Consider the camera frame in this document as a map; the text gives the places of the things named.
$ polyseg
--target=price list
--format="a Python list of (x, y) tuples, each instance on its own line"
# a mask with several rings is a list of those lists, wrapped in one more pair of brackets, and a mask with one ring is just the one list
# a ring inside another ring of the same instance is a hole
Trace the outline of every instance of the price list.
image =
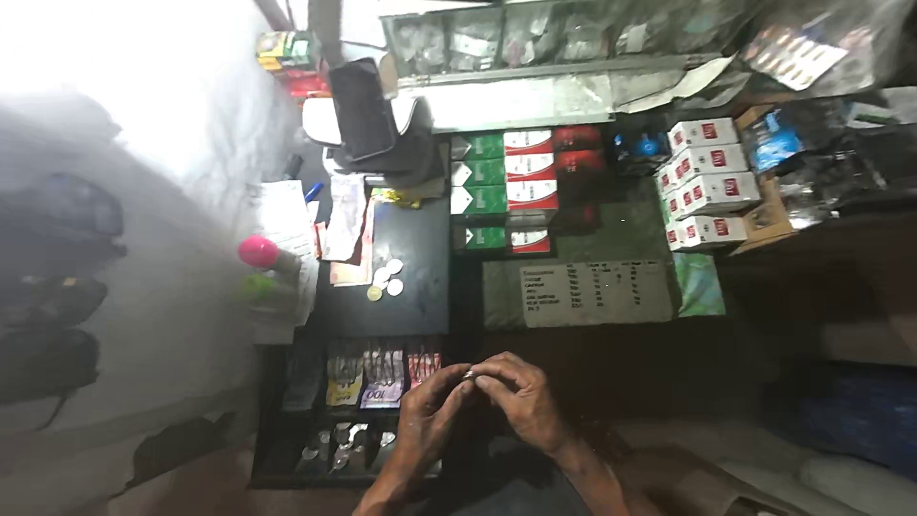
[(519, 273), (529, 328), (672, 317), (665, 267), (653, 260), (526, 266)]

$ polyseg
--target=pink lid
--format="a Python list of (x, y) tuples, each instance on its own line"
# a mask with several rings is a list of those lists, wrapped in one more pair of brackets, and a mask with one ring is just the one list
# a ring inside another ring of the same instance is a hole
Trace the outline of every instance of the pink lid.
[(252, 267), (270, 269), (278, 254), (276, 243), (258, 235), (251, 235), (238, 245), (238, 257)]

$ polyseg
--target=finger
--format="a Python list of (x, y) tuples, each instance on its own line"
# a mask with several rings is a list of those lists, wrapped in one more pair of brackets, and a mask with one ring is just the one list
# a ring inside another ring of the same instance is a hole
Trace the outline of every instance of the finger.
[(436, 411), (436, 418), (443, 422), (452, 421), (473, 389), (474, 385), (469, 380), (456, 385), (443, 402), (443, 406)]
[(480, 364), (475, 364), (471, 367), (471, 371), (474, 371), (478, 375), (493, 376), (494, 378), (501, 378), (512, 382), (519, 388), (526, 388), (532, 385), (532, 378), (529, 377), (523, 370), (523, 368), (518, 365), (501, 359), (496, 360), (485, 360)]
[(503, 412), (512, 407), (515, 395), (500, 380), (489, 376), (478, 376), (474, 379), (474, 385), (478, 386), (491, 400), (495, 401), (503, 409)]
[(531, 364), (529, 364), (528, 362), (520, 358), (519, 355), (513, 352), (508, 352), (508, 351), (504, 351), (503, 353), (496, 354), (492, 356), (491, 358), (494, 358), (494, 359), (502, 358), (504, 360), (509, 360), (513, 364), (519, 365), (520, 367), (531, 367), (532, 366)]
[(428, 376), (426, 380), (420, 384), (420, 387), (430, 396), (445, 392), (447, 389), (453, 388), (458, 384), (459, 381), (461, 381), (462, 375), (468, 373), (469, 369), (471, 369), (471, 364), (453, 364), (448, 367), (443, 367), (434, 374)]

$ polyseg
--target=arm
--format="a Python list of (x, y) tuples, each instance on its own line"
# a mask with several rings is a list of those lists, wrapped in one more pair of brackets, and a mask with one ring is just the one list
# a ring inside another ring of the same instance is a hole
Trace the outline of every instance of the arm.
[(387, 516), (404, 506), (442, 454), (452, 422), (472, 390), (470, 381), (461, 381), (469, 367), (444, 367), (403, 396), (395, 449), (354, 516)]
[(597, 516), (629, 516), (621, 484), (599, 456), (560, 418), (545, 373), (512, 353), (471, 368), (474, 383), (503, 409), (523, 441), (554, 459)]

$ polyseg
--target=wall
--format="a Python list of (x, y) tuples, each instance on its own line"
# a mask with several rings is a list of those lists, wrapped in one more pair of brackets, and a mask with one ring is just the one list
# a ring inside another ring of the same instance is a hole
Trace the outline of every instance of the wall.
[(0, 189), (94, 181), (122, 203), (128, 249), (94, 276), (109, 287), (83, 325), (97, 381), (43, 432), (29, 429), (52, 400), (0, 408), (5, 514), (113, 494), (131, 476), (118, 443), (251, 401), (234, 256), (252, 225), (245, 184), (279, 177), (299, 124), (252, 57), (268, 29), (249, 0), (0, 6)]

